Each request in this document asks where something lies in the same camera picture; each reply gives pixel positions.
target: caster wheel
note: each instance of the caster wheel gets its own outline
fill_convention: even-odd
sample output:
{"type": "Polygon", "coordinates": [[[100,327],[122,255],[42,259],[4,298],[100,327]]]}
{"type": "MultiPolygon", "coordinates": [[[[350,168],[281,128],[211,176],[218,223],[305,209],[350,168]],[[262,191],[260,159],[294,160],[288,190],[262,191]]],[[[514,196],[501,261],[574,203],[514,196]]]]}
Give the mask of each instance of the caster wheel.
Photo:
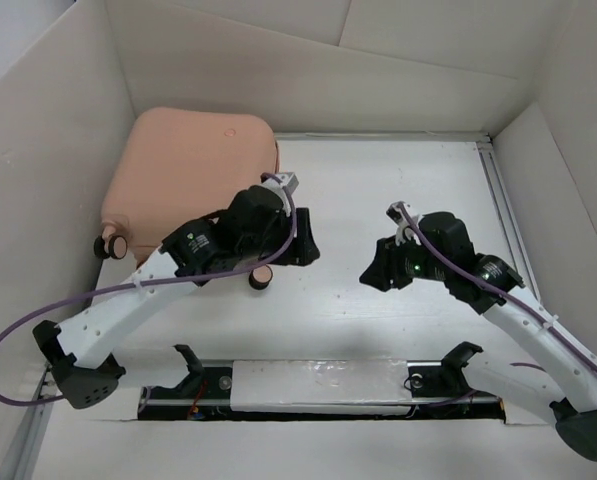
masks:
{"type": "Polygon", "coordinates": [[[274,272],[268,265],[257,268],[249,274],[249,285],[254,290],[264,290],[274,278],[274,272]]]}
{"type": "Polygon", "coordinates": [[[107,250],[105,250],[105,241],[102,236],[98,236],[96,237],[96,240],[94,240],[94,255],[101,260],[107,260],[109,258],[109,254],[107,253],[107,250]]]}
{"type": "Polygon", "coordinates": [[[127,240],[121,235],[109,237],[109,256],[114,260],[120,260],[127,255],[127,240]]]}

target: black wheel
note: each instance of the black wheel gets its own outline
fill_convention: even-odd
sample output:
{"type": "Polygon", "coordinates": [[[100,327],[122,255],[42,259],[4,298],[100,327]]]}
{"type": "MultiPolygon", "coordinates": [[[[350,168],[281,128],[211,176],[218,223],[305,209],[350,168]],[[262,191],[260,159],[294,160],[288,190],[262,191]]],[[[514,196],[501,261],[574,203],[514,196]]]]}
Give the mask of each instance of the black wheel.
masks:
{"type": "Polygon", "coordinates": [[[274,271],[268,265],[257,268],[249,274],[249,285],[254,290],[264,290],[274,278],[274,271]]]}
{"type": "Polygon", "coordinates": [[[127,240],[121,235],[109,237],[109,256],[114,260],[120,260],[127,255],[127,240]]]}
{"type": "Polygon", "coordinates": [[[109,258],[109,254],[107,253],[107,250],[105,250],[105,241],[101,235],[97,236],[96,240],[94,240],[94,255],[101,260],[107,260],[109,258]]]}

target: peach-colored luggage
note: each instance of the peach-colored luggage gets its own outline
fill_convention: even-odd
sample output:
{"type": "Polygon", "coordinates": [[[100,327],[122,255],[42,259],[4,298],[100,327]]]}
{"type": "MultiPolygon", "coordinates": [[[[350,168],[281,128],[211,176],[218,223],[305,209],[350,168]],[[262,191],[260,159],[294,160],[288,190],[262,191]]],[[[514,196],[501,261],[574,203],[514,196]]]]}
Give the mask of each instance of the peach-colored luggage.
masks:
{"type": "Polygon", "coordinates": [[[149,110],[136,120],[107,192],[94,252],[122,258],[129,250],[140,264],[177,227],[227,208],[278,167],[273,132],[260,118],[149,110]]]}

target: white tabletop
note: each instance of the white tabletop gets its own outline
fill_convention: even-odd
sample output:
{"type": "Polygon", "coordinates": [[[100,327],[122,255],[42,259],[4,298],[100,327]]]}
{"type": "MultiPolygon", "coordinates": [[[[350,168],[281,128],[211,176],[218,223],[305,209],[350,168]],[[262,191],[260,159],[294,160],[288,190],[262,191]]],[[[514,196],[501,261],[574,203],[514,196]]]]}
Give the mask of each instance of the white tabletop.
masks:
{"type": "MultiPolygon", "coordinates": [[[[283,170],[300,179],[322,258],[274,267],[264,292],[221,280],[172,304],[115,351],[127,369],[166,374],[187,343],[204,359],[438,359],[462,341],[504,361],[527,356],[441,284],[383,294],[358,283],[375,242],[394,233],[385,210],[406,200],[421,213],[463,219],[477,251],[511,260],[473,143],[283,140],[283,170]]],[[[99,286],[133,262],[107,261],[99,286]]],[[[136,392],[51,415],[34,479],[49,478],[597,478],[547,427],[498,421],[220,423],[120,422],[136,392]]]]}

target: white floor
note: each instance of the white floor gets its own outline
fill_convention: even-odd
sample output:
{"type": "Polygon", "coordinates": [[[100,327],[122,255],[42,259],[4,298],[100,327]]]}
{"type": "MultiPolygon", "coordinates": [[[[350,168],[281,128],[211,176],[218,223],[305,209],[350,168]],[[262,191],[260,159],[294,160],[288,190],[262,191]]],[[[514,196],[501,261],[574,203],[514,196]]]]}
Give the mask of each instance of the white floor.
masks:
{"type": "MultiPolygon", "coordinates": [[[[437,359],[468,340],[504,361],[527,359],[440,284],[383,294],[358,283],[376,240],[393,234],[384,212],[400,199],[423,213],[455,213],[478,251],[511,260],[474,144],[320,139],[284,140],[280,149],[282,168],[298,173],[296,203],[312,210],[322,258],[275,267],[262,293],[235,278],[171,305],[115,352],[130,372],[145,384],[154,375],[178,380],[175,343],[204,359],[437,359]]],[[[99,285],[132,266],[106,262],[99,285]]],[[[56,405],[33,478],[597,479],[597,464],[547,427],[113,421],[135,418],[136,399],[125,390],[89,410],[56,405]]]]}

